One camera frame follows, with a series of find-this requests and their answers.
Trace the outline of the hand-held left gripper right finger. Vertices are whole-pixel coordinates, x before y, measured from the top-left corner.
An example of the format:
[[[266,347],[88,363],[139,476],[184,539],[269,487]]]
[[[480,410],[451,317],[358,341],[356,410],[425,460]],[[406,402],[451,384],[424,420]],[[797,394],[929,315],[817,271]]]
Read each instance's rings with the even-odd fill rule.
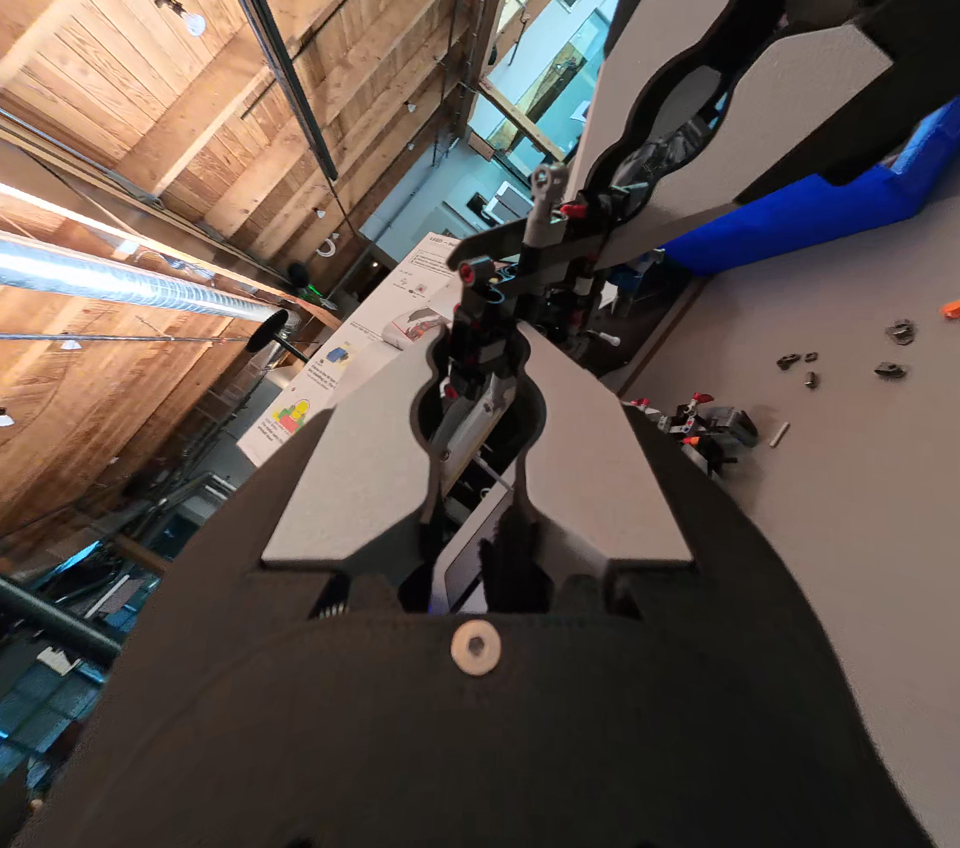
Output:
[[[619,399],[533,327],[524,378],[543,403],[523,459],[524,498],[547,575],[680,567],[690,547]]]

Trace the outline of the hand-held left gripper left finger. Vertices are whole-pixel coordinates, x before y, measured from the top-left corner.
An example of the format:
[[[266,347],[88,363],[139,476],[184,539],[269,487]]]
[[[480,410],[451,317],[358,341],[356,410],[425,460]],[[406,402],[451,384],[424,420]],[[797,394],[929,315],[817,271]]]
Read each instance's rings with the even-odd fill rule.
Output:
[[[338,395],[261,555],[266,567],[410,575],[439,500],[440,465],[419,410],[438,394],[447,327],[423,337]]]

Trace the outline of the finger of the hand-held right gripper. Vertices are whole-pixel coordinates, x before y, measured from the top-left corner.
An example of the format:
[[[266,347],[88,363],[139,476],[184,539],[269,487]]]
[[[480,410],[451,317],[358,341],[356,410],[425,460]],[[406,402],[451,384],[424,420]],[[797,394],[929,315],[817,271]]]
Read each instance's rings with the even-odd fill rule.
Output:
[[[596,266],[626,263],[735,210],[752,183],[892,65],[852,23],[774,41],[739,79],[705,148],[654,185]]]
[[[596,193],[672,138],[776,31],[786,0],[619,0],[567,194]]]

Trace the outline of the grey orange lego car model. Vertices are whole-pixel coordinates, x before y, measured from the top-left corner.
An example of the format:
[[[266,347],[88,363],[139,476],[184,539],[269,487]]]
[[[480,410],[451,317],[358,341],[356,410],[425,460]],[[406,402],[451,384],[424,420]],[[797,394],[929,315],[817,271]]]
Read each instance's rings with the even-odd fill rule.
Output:
[[[705,285],[661,249],[616,266],[582,332],[565,350],[624,406],[636,409],[677,443],[710,479],[721,482],[725,469],[737,465],[740,455],[759,442],[758,428],[745,411],[720,407],[702,391],[667,408],[648,397],[629,397]]]

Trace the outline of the black lego subassembly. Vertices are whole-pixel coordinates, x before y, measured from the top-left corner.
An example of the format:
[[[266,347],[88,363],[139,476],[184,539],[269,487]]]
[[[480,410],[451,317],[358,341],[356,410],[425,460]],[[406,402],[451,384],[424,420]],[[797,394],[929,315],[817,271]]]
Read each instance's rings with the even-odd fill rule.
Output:
[[[620,345],[618,336],[589,327],[611,269],[600,256],[615,231],[640,214],[651,184],[641,170],[629,170],[624,182],[566,199],[568,179],[562,163],[538,166],[526,218],[469,237],[448,256],[460,289],[448,336],[456,394],[475,398],[491,378],[519,373],[522,324],[575,357],[590,338]]]

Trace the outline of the blue bin with tag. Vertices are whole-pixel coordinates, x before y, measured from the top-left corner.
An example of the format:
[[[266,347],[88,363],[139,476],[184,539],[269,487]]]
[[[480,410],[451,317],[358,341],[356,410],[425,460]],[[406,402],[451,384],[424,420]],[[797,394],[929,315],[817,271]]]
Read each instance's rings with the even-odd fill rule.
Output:
[[[890,163],[834,186],[810,175],[663,245],[694,275],[720,273],[912,218],[959,148],[959,99],[918,125]]]

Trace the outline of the black disc on pole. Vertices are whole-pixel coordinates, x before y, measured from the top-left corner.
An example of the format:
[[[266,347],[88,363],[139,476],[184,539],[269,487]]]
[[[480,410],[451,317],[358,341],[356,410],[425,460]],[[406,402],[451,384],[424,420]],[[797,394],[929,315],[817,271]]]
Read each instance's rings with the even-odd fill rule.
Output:
[[[290,340],[291,332],[298,325],[298,318],[290,310],[279,309],[263,321],[248,337],[244,350],[256,354],[275,343],[298,361],[309,362],[309,358],[299,351]]]

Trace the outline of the white printed instruction sheet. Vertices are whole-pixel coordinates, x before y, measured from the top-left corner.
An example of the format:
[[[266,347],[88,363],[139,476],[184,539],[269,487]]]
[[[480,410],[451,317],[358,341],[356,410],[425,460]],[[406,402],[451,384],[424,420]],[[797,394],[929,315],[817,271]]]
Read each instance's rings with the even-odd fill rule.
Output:
[[[240,437],[248,461],[262,466],[309,421],[393,361],[402,351],[385,344],[380,333],[396,315],[431,306],[451,319],[454,273],[447,262],[458,244],[430,233],[414,246]]]

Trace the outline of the ceiling spot lamp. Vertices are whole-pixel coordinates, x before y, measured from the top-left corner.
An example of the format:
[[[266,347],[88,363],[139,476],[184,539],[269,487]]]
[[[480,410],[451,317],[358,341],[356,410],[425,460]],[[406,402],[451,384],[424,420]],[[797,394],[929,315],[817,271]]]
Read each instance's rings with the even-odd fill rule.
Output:
[[[174,12],[174,15],[177,15],[183,22],[186,31],[191,37],[201,38],[207,31],[207,19],[198,12],[188,10],[179,0],[159,0],[157,4],[167,7]]]

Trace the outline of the silver ventilation duct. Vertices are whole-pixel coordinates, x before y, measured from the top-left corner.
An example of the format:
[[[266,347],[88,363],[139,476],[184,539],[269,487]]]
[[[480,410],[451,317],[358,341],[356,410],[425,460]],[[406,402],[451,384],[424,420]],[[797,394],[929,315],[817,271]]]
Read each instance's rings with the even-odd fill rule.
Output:
[[[2,332],[173,332],[227,319],[248,335],[281,307],[46,242],[2,233]]]

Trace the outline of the black ceiling rail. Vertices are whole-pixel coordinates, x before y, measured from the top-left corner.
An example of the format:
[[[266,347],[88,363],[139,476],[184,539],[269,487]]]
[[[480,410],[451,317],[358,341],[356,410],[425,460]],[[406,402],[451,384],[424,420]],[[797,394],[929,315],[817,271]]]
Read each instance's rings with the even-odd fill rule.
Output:
[[[238,0],[274,80],[282,87],[301,132],[329,182],[338,178],[330,150],[267,0]]]

